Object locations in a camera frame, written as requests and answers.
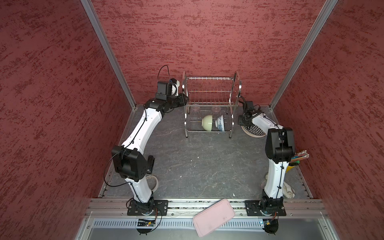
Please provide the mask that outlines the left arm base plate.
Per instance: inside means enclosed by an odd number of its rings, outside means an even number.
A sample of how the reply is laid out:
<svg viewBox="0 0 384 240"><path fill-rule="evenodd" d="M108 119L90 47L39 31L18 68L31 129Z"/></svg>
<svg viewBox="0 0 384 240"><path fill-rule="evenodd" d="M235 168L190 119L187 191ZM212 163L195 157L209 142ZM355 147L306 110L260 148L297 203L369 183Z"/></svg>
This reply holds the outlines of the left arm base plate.
<svg viewBox="0 0 384 240"><path fill-rule="evenodd" d="M168 200L150 200L148 203L140 203L131 200L128 205L128 216L166 216L168 212Z"/></svg>

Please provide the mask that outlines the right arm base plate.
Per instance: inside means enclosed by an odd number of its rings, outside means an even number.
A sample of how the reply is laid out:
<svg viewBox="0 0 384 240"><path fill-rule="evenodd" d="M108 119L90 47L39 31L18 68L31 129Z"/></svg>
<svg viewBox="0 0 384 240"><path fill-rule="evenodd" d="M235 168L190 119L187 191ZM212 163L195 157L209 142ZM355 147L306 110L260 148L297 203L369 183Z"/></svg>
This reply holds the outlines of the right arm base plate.
<svg viewBox="0 0 384 240"><path fill-rule="evenodd" d="M287 215L283 203L267 203L265 201L245 201L248 217L285 217Z"/></svg>

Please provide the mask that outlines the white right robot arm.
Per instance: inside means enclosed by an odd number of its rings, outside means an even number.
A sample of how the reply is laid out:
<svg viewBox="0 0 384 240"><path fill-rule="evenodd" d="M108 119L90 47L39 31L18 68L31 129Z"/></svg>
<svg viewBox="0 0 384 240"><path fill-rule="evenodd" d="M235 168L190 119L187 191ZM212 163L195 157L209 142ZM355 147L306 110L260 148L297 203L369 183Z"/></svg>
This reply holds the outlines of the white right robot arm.
<svg viewBox="0 0 384 240"><path fill-rule="evenodd" d="M267 183L260 200L260 210L270 215L283 207L283 186L287 167L295 155L294 131L285 128L267 117L253 102L241 101L243 114L238 124L242 127L257 127L266 134L265 153L269 159Z"/></svg>

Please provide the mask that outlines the pale green bowl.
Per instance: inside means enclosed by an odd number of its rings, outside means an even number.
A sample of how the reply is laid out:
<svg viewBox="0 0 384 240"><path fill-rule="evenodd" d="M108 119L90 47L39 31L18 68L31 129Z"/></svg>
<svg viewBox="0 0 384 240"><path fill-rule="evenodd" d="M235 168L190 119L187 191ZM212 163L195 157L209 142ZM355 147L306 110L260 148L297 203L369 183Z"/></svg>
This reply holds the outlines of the pale green bowl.
<svg viewBox="0 0 384 240"><path fill-rule="evenodd" d="M202 119L202 127L205 131L211 132L213 128L213 116L207 115Z"/></svg>

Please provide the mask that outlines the blue white porcelain bowl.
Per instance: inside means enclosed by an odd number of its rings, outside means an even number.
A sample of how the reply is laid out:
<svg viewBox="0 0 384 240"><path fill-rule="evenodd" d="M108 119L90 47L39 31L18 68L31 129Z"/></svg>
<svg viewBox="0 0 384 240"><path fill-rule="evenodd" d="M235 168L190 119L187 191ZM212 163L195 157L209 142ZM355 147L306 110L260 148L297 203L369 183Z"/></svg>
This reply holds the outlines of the blue white porcelain bowl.
<svg viewBox="0 0 384 240"><path fill-rule="evenodd" d="M220 132L225 131L225 121L224 121L224 116L221 115L219 116L216 121L215 121L215 126Z"/></svg>

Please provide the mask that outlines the steel two-tier dish rack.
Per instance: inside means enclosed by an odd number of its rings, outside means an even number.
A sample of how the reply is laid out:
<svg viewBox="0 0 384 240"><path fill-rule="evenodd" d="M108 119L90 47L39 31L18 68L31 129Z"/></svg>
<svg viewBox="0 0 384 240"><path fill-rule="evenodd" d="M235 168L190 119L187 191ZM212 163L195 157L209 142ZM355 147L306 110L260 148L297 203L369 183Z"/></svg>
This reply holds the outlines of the steel two-tier dish rack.
<svg viewBox="0 0 384 240"><path fill-rule="evenodd" d="M189 97L189 102L184 107L185 137L196 132L226 133L232 138L242 90L241 77L237 71L230 77L191 76L183 72L182 90ZM202 119L207 115L213 116L211 132L202 127ZM221 115L225 121L224 132L220 132L215 126L216 119Z"/></svg>

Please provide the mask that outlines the white patterned plate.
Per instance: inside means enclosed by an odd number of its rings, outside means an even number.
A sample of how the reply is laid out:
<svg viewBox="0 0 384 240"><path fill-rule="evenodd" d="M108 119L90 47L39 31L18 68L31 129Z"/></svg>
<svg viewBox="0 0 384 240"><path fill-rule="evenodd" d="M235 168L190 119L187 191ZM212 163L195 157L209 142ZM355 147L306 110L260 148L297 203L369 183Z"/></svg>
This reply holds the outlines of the white patterned plate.
<svg viewBox="0 0 384 240"><path fill-rule="evenodd" d="M262 129L260 129L257 126L250 126L250 127L242 126L242 130L248 136L253 137L253 138L263 138L267 135Z"/></svg>

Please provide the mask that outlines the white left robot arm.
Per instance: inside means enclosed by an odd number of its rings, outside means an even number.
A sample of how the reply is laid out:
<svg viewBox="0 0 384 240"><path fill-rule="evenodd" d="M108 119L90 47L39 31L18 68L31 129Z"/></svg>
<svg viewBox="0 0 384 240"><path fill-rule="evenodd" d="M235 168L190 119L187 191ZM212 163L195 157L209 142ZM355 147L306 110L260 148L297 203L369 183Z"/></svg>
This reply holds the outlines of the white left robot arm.
<svg viewBox="0 0 384 240"><path fill-rule="evenodd" d="M131 135L112 149L115 172L130 185L134 200L147 204L153 198L146 175L153 167L153 161L144 157L144 150L155 127L171 109L184 107L189 102L185 94L151 99L144 105L143 115Z"/></svg>

